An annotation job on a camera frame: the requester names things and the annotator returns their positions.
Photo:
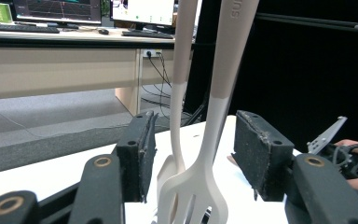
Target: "computer monitor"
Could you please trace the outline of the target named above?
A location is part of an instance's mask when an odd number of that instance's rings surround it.
[[[146,25],[172,26],[174,0],[111,0],[110,18],[130,21],[136,30]]]
[[[13,0],[18,21],[53,22],[52,26],[76,28],[101,24],[100,0]]]

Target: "keyboard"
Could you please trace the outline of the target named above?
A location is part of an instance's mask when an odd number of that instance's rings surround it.
[[[24,33],[45,33],[45,34],[58,34],[60,32],[56,27],[28,26],[28,25],[5,25],[5,24],[0,24],[0,31],[24,32]]]
[[[135,36],[146,38],[173,39],[173,36],[162,33],[140,32],[140,31],[123,31],[123,36]]]

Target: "gray floor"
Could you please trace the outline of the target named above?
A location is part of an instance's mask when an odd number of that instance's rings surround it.
[[[158,88],[145,86],[152,93],[143,91],[142,98],[168,105]],[[168,130],[169,108],[143,100],[141,112],[147,110],[159,115],[157,132]],[[116,143],[131,119],[115,90],[2,99],[0,171]]]

